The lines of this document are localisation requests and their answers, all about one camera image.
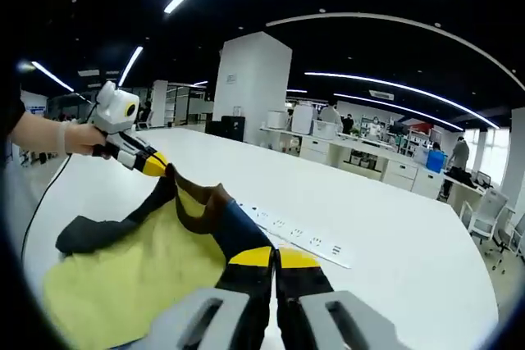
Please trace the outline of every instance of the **blue container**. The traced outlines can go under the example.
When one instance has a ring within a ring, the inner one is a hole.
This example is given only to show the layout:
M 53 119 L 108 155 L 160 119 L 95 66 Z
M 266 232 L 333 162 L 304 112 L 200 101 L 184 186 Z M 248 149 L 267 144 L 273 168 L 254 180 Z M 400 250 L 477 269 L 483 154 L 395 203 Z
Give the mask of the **blue container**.
M 443 168 L 443 163 L 445 163 L 445 154 L 442 151 L 431 150 L 428 153 L 427 169 L 439 174 Z

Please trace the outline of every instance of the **yellow cloth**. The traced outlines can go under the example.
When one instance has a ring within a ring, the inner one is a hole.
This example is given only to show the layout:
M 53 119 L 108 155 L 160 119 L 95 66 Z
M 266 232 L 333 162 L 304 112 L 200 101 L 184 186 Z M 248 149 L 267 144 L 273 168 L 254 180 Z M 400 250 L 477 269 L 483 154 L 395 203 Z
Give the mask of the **yellow cloth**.
M 187 192 L 179 196 L 189 215 L 203 214 Z M 120 242 L 54 266 L 44 278 L 44 302 L 74 348 L 111 348 L 144 337 L 162 311 L 195 289 L 214 287 L 225 264 L 211 235 L 179 222 L 172 200 Z

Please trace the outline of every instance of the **white chair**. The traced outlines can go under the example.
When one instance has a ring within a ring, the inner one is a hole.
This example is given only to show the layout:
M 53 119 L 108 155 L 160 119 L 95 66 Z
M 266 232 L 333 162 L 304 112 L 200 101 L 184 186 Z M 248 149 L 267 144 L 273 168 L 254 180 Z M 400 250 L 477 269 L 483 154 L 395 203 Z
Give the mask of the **white chair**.
M 148 119 L 145 122 L 137 122 L 139 129 L 149 129 L 151 127 L 151 119 L 153 118 L 153 111 L 149 112 Z
M 490 241 L 494 237 L 495 227 L 508 200 L 509 198 L 499 191 L 488 189 L 476 211 L 468 202 L 463 202 L 459 219 L 472 236 L 480 239 L 480 244 L 482 241 Z
M 505 250 L 510 251 L 515 256 L 523 256 L 523 250 L 525 249 L 525 214 L 523 214 L 515 227 L 509 225 L 509 232 L 502 228 L 498 229 L 498 238 L 500 239 L 499 244 L 496 242 L 496 239 L 494 239 L 494 241 L 499 248 L 500 259 L 498 263 L 492 267 L 492 270 L 495 270 L 495 268 L 503 262 L 503 252 Z

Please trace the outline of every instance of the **hand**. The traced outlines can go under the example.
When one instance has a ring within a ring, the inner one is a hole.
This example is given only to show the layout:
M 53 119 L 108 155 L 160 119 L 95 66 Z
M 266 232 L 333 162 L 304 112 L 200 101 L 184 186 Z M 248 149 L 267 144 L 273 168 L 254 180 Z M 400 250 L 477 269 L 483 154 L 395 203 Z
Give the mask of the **hand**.
M 93 125 L 69 124 L 66 128 L 66 151 L 91 156 L 95 145 L 106 145 L 106 138 Z

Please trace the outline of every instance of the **drawer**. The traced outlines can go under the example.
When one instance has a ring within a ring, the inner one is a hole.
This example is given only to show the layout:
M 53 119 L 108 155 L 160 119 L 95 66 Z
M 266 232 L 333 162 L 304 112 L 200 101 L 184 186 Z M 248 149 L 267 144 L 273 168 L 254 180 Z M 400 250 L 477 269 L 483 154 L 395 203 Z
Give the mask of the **drawer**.
M 396 175 L 396 174 L 386 174 L 383 178 L 383 182 L 385 184 L 391 184 L 392 186 L 395 186 L 396 188 L 400 188 L 407 191 L 412 191 L 413 186 L 413 180 L 409 178 L 405 178 L 404 176 Z
M 315 161 L 316 163 L 326 164 L 328 155 L 322 152 L 313 151 L 312 149 L 301 148 L 300 156 L 303 159 Z
M 411 180 L 416 178 L 418 168 L 409 166 L 407 164 L 399 163 L 398 161 L 389 160 L 386 165 L 385 174 L 400 175 L 404 178 L 410 178 Z
M 437 199 L 445 176 L 420 168 L 413 182 L 412 192 L 432 199 Z
M 322 153 L 328 153 L 330 149 L 330 144 L 322 139 L 312 139 L 310 137 L 303 137 L 303 146 L 302 149 L 312 149 L 313 151 L 318 151 Z
M 436 172 L 432 172 L 432 171 L 424 170 L 423 168 L 420 168 L 418 170 L 418 174 L 416 175 L 414 184 L 421 184 L 427 187 L 432 187 L 432 186 L 441 187 L 441 185 L 443 184 L 443 180 L 445 180 L 445 175 L 437 174 Z

